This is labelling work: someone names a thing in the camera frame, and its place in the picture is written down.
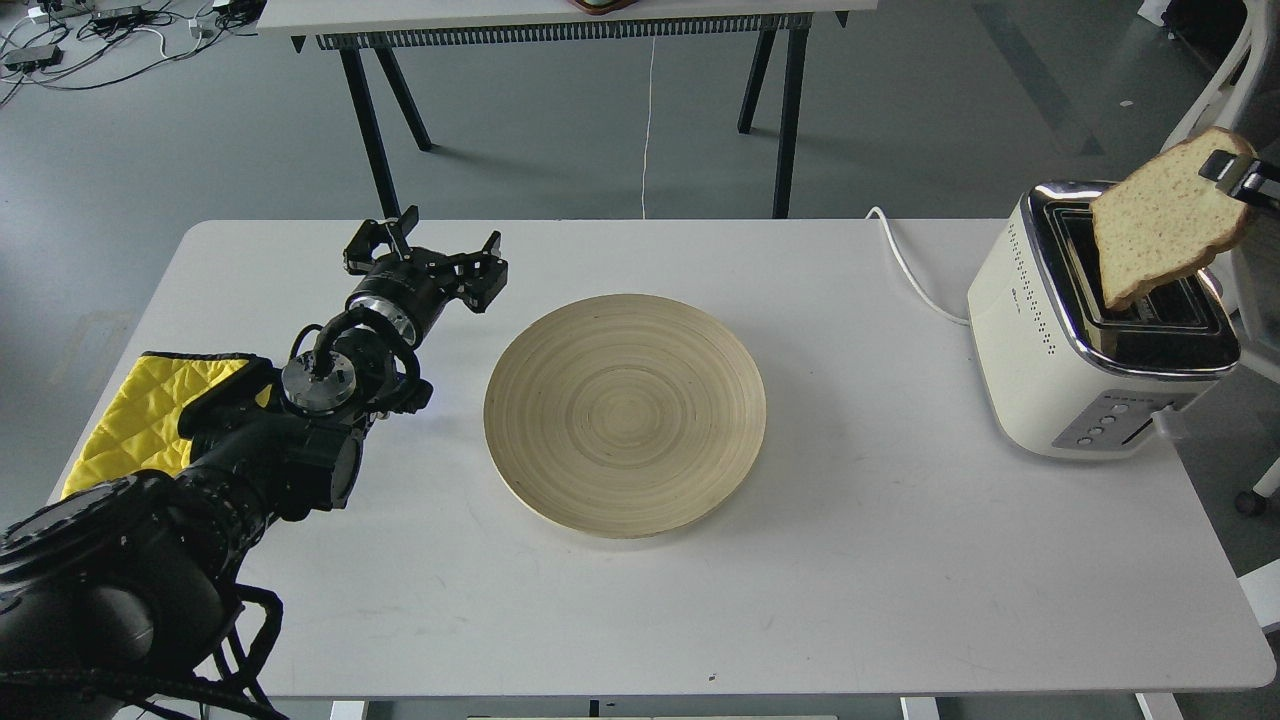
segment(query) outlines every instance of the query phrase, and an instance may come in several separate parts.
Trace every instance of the chair wheel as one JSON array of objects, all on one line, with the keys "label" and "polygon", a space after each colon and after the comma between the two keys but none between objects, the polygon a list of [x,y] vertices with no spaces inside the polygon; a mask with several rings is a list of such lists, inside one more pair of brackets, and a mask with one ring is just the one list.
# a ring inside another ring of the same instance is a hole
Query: chair wheel
[{"label": "chair wheel", "polygon": [[1267,498],[1253,492],[1252,489],[1247,489],[1235,496],[1235,509],[1240,512],[1240,515],[1257,518],[1267,511]]}]

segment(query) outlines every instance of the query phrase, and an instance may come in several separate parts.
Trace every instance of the quilted pad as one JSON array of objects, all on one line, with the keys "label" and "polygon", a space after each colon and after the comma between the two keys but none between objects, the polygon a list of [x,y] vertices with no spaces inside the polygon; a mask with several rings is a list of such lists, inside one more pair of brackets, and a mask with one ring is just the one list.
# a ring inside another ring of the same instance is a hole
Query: quilted pad
[{"label": "quilted pad", "polygon": [[84,442],[63,497],[141,469],[180,471],[191,455],[191,441],[178,437],[183,407],[255,357],[143,354]]}]

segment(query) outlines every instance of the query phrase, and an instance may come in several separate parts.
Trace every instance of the bamboo plate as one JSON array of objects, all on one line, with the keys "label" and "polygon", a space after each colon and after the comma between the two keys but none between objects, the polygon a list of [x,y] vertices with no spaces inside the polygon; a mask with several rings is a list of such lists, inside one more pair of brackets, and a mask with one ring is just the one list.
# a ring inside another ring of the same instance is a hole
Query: bamboo plate
[{"label": "bamboo plate", "polygon": [[489,380],[484,429],[535,512],[639,538],[698,520],[741,484],[764,441],[764,383],[707,313],[607,295],[520,333]]}]

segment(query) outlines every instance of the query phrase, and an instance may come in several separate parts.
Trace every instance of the black table leg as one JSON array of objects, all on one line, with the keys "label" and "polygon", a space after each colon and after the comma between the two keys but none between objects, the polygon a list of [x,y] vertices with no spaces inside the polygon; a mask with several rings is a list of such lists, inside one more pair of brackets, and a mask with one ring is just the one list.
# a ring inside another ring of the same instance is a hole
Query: black table leg
[{"label": "black table leg", "polygon": [[751,74],[746,78],[746,95],[742,96],[742,111],[737,115],[737,132],[751,132],[755,118],[755,104],[760,100],[760,86],[764,85],[764,70],[769,68],[769,53],[773,51],[776,29],[762,29],[755,40],[755,59],[751,60]]},{"label": "black table leg", "polygon": [[381,63],[383,72],[387,73],[387,82],[390,83],[392,92],[396,94],[401,113],[404,113],[404,122],[408,123],[408,131],[413,133],[413,142],[417,142],[417,149],[422,152],[430,152],[431,147],[435,146],[431,143],[431,137],[426,135],[422,115],[417,114],[413,96],[408,94],[408,85],[404,82],[404,74],[401,73],[396,53],[390,47],[378,47],[374,53],[378,54],[378,61]]},{"label": "black table leg", "polygon": [[383,217],[398,218],[399,201],[396,200],[396,184],[392,182],[390,165],[387,164],[383,136],[378,131],[378,115],[374,114],[374,101],[369,96],[369,78],[365,77],[360,50],[346,49],[338,54],[342,55],[342,69],[347,73],[351,104],[356,108],[356,120],[360,123],[360,136],[365,140],[365,154],[369,155],[369,169],[374,172],[374,187],[378,188],[378,201],[383,205]]},{"label": "black table leg", "polygon": [[778,172],[773,182],[773,217],[791,210],[791,170],[796,156],[796,127],[800,122],[800,88],[804,85],[804,53],[809,28],[787,31],[787,70],[782,83],[782,126],[778,128]]}]

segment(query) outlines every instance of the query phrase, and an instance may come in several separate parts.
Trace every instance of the toaster vent holes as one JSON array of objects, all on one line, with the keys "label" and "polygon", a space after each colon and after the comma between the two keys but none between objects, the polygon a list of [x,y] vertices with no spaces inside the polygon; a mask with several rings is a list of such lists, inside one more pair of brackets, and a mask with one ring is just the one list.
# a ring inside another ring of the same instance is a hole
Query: toaster vent holes
[{"label": "toaster vent holes", "polygon": [[1005,233],[1009,238],[1009,249],[1014,254],[1014,269],[1018,270],[1018,279],[1023,286],[1023,297],[1027,299],[1027,307],[1032,313],[1032,322],[1036,324],[1036,332],[1041,336],[1041,342],[1044,345],[1046,351],[1050,355],[1057,354],[1057,345],[1053,342],[1053,336],[1050,333],[1048,322],[1044,320],[1044,311],[1041,310],[1038,293],[1032,284],[1032,277],[1027,268],[1027,256],[1023,255],[1023,247],[1018,242],[1018,233],[1010,227]]}]

